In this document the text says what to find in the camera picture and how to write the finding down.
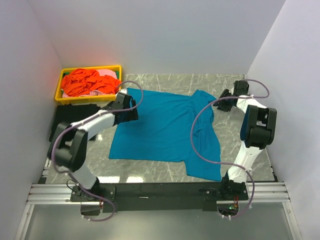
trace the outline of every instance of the laundry basket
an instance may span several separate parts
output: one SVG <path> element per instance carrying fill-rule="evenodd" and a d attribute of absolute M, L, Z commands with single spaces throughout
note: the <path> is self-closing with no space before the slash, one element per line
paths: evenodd
<path fill-rule="evenodd" d="M 120 65 L 113 65 L 113 66 L 89 66 L 89 67 L 74 67 L 74 68 L 64 68 L 61 71 L 58 86 L 56 88 L 54 99 L 65 105 L 65 104 L 80 104 L 80 103 L 96 103 L 96 102 L 108 102 L 114 101 L 116 99 L 115 94 L 108 94 L 108 95 L 97 95 L 97 96 L 75 96 L 75 97 L 62 97 L 63 91 L 61 90 L 61 83 L 64 77 L 64 74 L 68 74 L 75 69 L 109 69 L 114 72 L 119 72 L 119 80 L 121 81 L 122 77 L 122 67 Z"/>

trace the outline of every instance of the white wall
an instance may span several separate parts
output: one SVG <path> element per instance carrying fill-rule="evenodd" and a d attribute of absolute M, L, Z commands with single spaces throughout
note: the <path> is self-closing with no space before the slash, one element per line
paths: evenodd
<path fill-rule="evenodd" d="M 61 63 L 26 0 L 0 1 L 0 239 L 41 176 Z"/>
<path fill-rule="evenodd" d="M 319 9 L 320 1 L 286 0 L 248 72 L 270 88 L 264 103 L 278 110 L 268 152 L 306 240 L 320 238 Z"/>
<path fill-rule="evenodd" d="M 64 67 L 248 72 L 285 0 L 29 0 Z"/>

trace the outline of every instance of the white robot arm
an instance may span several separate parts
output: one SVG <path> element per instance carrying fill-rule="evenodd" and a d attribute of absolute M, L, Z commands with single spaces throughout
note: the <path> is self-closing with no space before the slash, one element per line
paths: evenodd
<path fill-rule="evenodd" d="M 73 138 L 71 146 L 66 144 L 67 134 L 62 137 L 58 148 L 55 150 L 55 164 L 69 169 L 77 183 L 93 192 L 96 192 L 95 188 L 99 188 L 99 179 L 92 174 L 85 162 L 88 140 L 104 129 L 139 118 L 136 108 L 130 111 L 110 112 L 112 110 L 129 109 L 136 105 L 136 101 L 125 92 L 118 92 L 115 101 L 110 102 L 94 115 L 71 124 L 60 123 L 56 128 L 47 153 L 48 158 L 51 159 L 53 146 L 58 136 L 66 129 L 81 124 L 67 133 L 72 135 Z"/>
<path fill-rule="evenodd" d="M 225 89 L 221 94 L 222 97 L 248 97 L 249 84 L 245 80 L 234 82 L 234 88 Z M 229 112 L 233 106 L 244 112 L 244 120 L 240 131 L 241 147 L 236 156 L 234 164 L 243 166 L 250 170 L 257 156 L 270 145 L 274 140 L 277 111 L 274 108 L 268 108 L 260 104 L 256 99 L 227 99 L 221 100 L 214 104 L 218 110 Z M 235 192 L 243 190 L 247 181 L 246 171 L 232 166 L 227 171 L 222 184 Z"/>

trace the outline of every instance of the marble floor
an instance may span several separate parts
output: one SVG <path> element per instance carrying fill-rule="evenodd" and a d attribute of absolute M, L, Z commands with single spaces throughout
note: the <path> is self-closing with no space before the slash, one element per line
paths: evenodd
<path fill-rule="evenodd" d="M 225 88 L 232 88 L 236 80 L 242 79 L 240 74 L 126 74 L 123 80 L 136 81 L 143 89 L 168 92 L 181 95 L 192 95 L 195 90 L 204 90 L 216 98 Z M 126 87 L 134 88 L 127 83 Z M 233 107 L 230 112 L 213 108 L 213 128 L 220 142 L 221 162 L 233 163 L 240 149 L 240 129 L 244 113 Z M 89 141 L 86 163 L 94 175 L 102 183 L 126 182 L 201 182 L 204 179 L 187 176 L 185 163 L 161 162 L 149 160 L 109 159 L 110 146 L 116 126 L 103 130 L 97 135 L 96 141 Z M 229 166 L 221 166 L 224 176 Z M 255 181 L 274 181 L 273 171 L 264 150 L 252 166 Z M 68 178 L 49 169 L 46 183 L 62 184 Z"/>

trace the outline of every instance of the orange cloth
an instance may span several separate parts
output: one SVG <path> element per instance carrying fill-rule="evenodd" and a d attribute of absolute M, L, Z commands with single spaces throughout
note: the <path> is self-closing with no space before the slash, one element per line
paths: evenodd
<path fill-rule="evenodd" d="M 88 95 L 94 90 L 116 94 L 121 81 L 112 76 L 100 76 L 95 69 L 78 68 L 62 79 L 61 88 L 69 97 Z"/>

